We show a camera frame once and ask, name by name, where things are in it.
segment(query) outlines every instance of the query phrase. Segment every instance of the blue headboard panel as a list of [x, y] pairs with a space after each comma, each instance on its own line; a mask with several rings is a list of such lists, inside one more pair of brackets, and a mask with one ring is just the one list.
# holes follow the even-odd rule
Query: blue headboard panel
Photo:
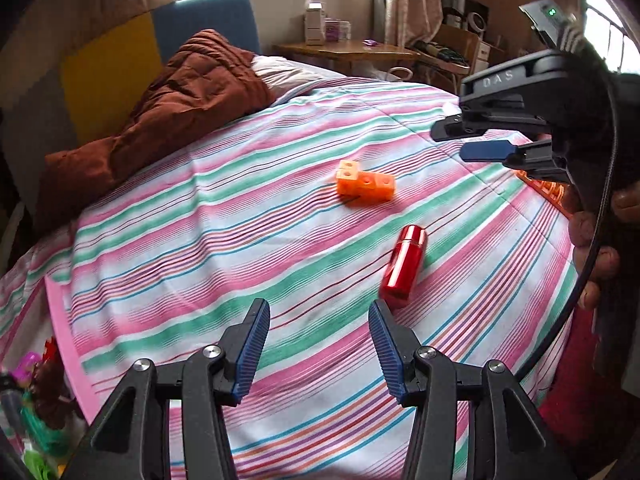
[[181, 0], [151, 11], [162, 62], [204, 28], [213, 28], [232, 45], [260, 54], [254, 10], [249, 0]]

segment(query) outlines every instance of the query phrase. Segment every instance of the headboard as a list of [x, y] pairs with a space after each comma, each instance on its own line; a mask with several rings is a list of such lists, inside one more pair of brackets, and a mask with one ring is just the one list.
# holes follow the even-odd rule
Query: headboard
[[32, 215], [44, 156], [117, 134], [168, 59], [204, 28], [214, 28], [233, 45], [260, 53], [249, 0], [181, 0], [87, 43], [10, 110], [3, 110], [2, 151]]

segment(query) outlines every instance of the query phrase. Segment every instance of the window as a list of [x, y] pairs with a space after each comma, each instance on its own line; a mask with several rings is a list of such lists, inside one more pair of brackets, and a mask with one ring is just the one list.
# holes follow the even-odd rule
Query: window
[[584, 37], [607, 63], [612, 72], [640, 74], [640, 54], [626, 34], [616, 11], [606, 0], [586, 0]]

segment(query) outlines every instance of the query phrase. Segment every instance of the red thermos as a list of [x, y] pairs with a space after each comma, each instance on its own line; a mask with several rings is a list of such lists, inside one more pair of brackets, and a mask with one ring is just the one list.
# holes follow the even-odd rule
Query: red thermos
[[427, 238], [427, 231], [417, 225], [405, 225], [400, 231], [378, 290], [378, 296], [391, 311], [409, 303], [411, 289], [422, 269]]

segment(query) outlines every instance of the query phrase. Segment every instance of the blue gripper pad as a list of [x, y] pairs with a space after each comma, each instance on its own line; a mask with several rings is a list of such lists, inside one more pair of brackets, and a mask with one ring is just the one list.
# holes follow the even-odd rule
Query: blue gripper pad
[[369, 306], [369, 333], [373, 339], [376, 354], [378, 354], [386, 387], [389, 389], [389, 393], [401, 404], [407, 395], [407, 389], [404, 385], [404, 367], [377, 301]]
[[465, 162], [502, 162], [517, 149], [508, 140], [466, 142], [460, 148], [460, 158]]
[[224, 375], [233, 383], [230, 393], [238, 404], [254, 382], [270, 322], [269, 303], [256, 299], [242, 323], [228, 327], [220, 339], [226, 354]]

